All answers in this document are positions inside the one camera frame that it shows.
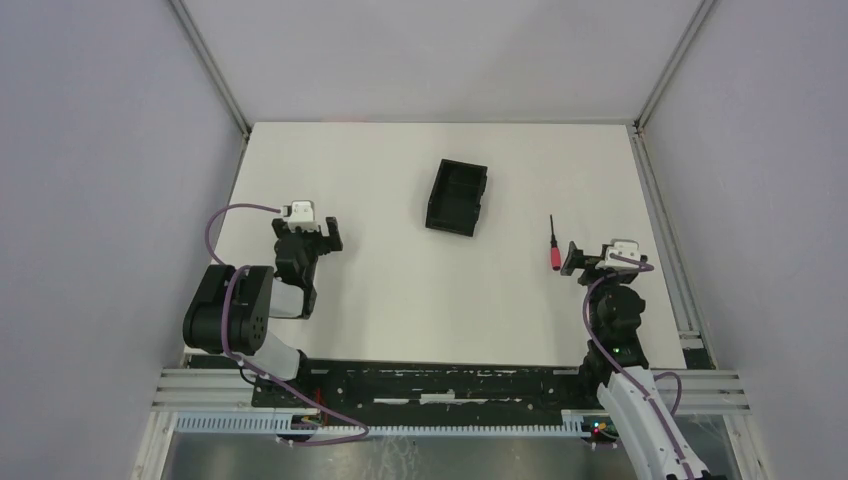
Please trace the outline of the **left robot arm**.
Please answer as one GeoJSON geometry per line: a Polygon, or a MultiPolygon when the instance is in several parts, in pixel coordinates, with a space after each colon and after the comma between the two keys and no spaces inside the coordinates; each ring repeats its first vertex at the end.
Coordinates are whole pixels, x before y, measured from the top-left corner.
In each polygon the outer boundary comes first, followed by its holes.
{"type": "Polygon", "coordinates": [[[318,259],[343,250],[337,219],[328,217],[326,226],[326,232],[308,231],[303,222],[275,219],[274,266],[250,266],[238,279],[232,265],[209,266],[183,320],[185,344],[242,362],[260,375],[295,379],[306,355],[270,332],[273,285],[300,289],[295,317],[310,318],[317,299],[318,259]]]}

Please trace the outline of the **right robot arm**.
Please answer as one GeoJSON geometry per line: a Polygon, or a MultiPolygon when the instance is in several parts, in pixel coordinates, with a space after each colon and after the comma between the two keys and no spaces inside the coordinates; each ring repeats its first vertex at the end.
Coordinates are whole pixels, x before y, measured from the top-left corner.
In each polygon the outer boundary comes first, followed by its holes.
{"type": "Polygon", "coordinates": [[[633,240],[613,239],[597,255],[569,244],[559,272],[577,274],[586,289],[581,314],[588,351],[578,376],[609,415],[613,442],[638,478],[710,479],[674,421],[679,405],[662,400],[656,385],[662,376],[651,370],[638,335],[646,302],[630,285],[653,269],[633,240]]]}

